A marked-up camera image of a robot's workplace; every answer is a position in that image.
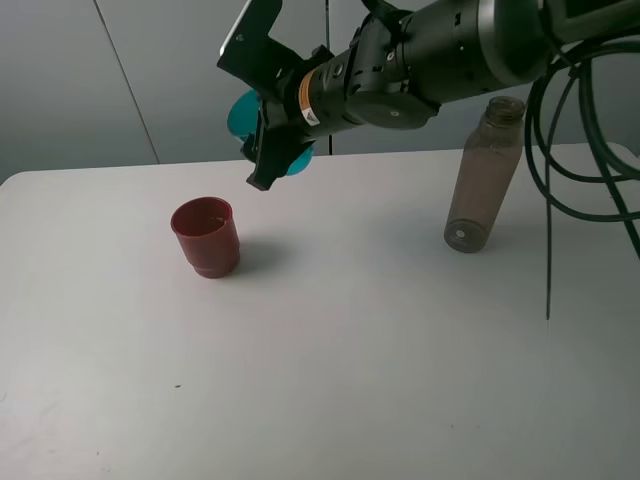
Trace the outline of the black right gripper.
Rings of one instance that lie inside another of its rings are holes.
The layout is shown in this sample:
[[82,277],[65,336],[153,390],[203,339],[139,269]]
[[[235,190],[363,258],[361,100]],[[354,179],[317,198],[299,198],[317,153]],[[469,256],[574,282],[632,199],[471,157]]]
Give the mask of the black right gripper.
[[268,191],[316,140],[362,125],[410,130],[437,115],[438,103],[411,85],[399,47],[354,46],[334,56],[321,46],[278,71],[276,98],[261,100],[255,131],[241,152],[253,163],[247,183]]

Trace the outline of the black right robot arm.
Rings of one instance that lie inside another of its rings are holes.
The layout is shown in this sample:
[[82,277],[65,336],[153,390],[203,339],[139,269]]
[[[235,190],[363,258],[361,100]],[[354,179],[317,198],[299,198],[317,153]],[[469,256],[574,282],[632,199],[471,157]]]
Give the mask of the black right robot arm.
[[280,66],[262,92],[255,132],[244,152],[249,183],[266,191],[316,140],[363,125],[423,127],[441,106],[539,78],[564,45],[629,31],[635,1],[436,1],[402,10],[366,3],[349,48],[318,48]]

